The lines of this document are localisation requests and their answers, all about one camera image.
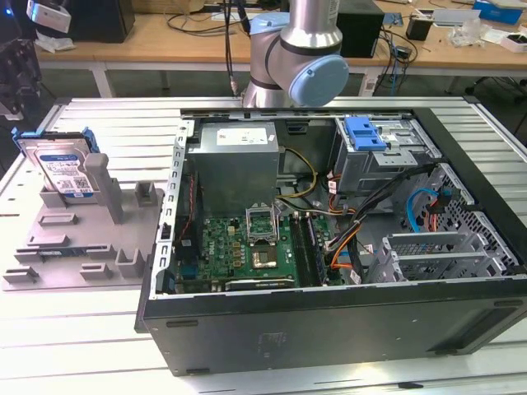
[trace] floor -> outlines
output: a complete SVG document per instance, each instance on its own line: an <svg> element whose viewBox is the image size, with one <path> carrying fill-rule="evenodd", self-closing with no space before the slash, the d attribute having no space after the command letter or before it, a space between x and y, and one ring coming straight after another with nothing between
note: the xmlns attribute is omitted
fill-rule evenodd
<svg viewBox="0 0 527 395"><path fill-rule="evenodd" d="M237 73L240 86L246 86L249 74ZM112 71L110 79L115 92L119 96L229 96L230 86L223 72L170 72L170 91L161 89L161 79L158 72ZM464 95L464 88L471 86L475 78L459 79L452 95ZM43 83L57 97L98 97L96 84L88 71L82 70L43 70ZM441 96L449 85L449 77L409 76L399 90L401 96ZM361 85L360 75L351 75L343 95L357 95ZM389 95L390 88L381 87L376 95ZM514 131L527 111L527 100L515 105L514 97L506 84L499 85L493 80L487 80L476 89L474 95L500 120L509 130ZM47 92L42 93L42 105L32 111L30 122L38 126L54 102ZM10 142L8 131L16 126L0 119L0 177L16 158L17 149ZM527 142L527 122L524 122L518 132L519 139Z"/></svg>

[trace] desk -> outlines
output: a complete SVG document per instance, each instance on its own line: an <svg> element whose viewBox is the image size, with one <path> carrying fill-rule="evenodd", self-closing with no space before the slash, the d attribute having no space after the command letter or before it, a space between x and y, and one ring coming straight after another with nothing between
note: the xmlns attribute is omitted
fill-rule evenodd
<svg viewBox="0 0 527 395"><path fill-rule="evenodd" d="M459 8L450 0L437 0L447 7ZM409 15L414 7L391 2L377 2L385 12ZM417 0L417 8L436 8L428 0ZM392 27L404 35L404 27ZM219 26L220 21L189 21L185 29L206 29ZM514 30L507 25L495 25L504 30ZM250 70L250 40L236 27L231 37L235 71ZM416 61L407 74L427 76L489 76L527 77L527 54L512 53L499 45L487 43L479 47L454 48L446 36L449 28L433 26L425 42L414 42L419 49ZM185 35L166 26L163 15L137 15L131 35L122 44L77 43L77 48L64 53L39 51L42 68L91 70L101 97L114 97L114 90L106 76L107 70L158 70L158 71L225 71L224 38ZM348 59L351 73L364 74L360 95L372 95L378 76L389 60L385 43L377 45L373 58Z"/></svg>
<svg viewBox="0 0 527 395"><path fill-rule="evenodd" d="M143 179L155 180L159 188L166 188L174 141L170 127L178 122L177 109L214 108L227 101L232 108L240 105L228 98L73 100L55 106L51 113L56 116L46 118L41 126L71 132L91 125L100 146L121 146L128 136L136 136L137 141L137 136L148 135L150 156L145 154L128 167L123 158L116 165L110 157L110 164L114 163L110 175L127 179L121 182L122 188ZM466 142L473 141L473 135L495 133L525 154L521 144L481 105L460 98L339 98L329 106L344 105L430 108L453 135L469 137ZM473 146L471 152L487 149ZM16 264L13 251L26 237L42 204L38 195L41 185L42 177L22 156L0 181L0 272ZM527 320L473 355L174 378L150 335L138 335L133 330L138 298L139 289L0 291L2 394L143 395L153 390L174 395L488 395L525 393L527 388ZM424 388L399 389L397 383L402 382L416 382Z"/></svg>

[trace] metal slotted table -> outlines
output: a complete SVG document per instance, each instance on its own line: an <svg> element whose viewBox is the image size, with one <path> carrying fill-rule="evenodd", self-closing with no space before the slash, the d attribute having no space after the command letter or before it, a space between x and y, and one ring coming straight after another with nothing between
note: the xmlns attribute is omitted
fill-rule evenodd
<svg viewBox="0 0 527 395"><path fill-rule="evenodd" d="M237 108L233 99L72 100L41 127L91 128L122 188L151 179L166 188L184 108ZM527 152L481 105L461 98L341 98L329 106L431 108L527 224ZM0 182L0 270L17 265L39 210L41 176L19 156ZM384 393L527 392L527 321L473 355L174 378L147 334L133 330L139 289L0 293L2 393ZM423 388L408 388L408 383Z"/></svg>

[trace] small container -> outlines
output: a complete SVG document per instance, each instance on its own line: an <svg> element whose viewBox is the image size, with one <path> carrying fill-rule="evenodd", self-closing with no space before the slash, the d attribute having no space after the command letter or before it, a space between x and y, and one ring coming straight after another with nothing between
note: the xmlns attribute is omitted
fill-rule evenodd
<svg viewBox="0 0 527 395"><path fill-rule="evenodd" d="M501 40L500 45L509 49L511 52L527 53L527 35L514 33Z"/></svg>

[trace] green motherboard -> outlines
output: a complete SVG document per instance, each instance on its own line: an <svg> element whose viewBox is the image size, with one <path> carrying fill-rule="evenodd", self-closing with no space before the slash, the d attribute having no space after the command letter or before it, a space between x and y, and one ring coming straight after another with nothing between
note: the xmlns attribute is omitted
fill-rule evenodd
<svg viewBox="0 0 527 395"><path fill-rule="evenodd" d="M286 278L301 286L297 272L289 216L279 217L274 245L250 245L244 217L210 218L203 227L203 256L195 273L196 280L243 280ZM312 218L318 247L329 240L325 218ZM269 217L251 219L251 232L273 230Z"/></svg>

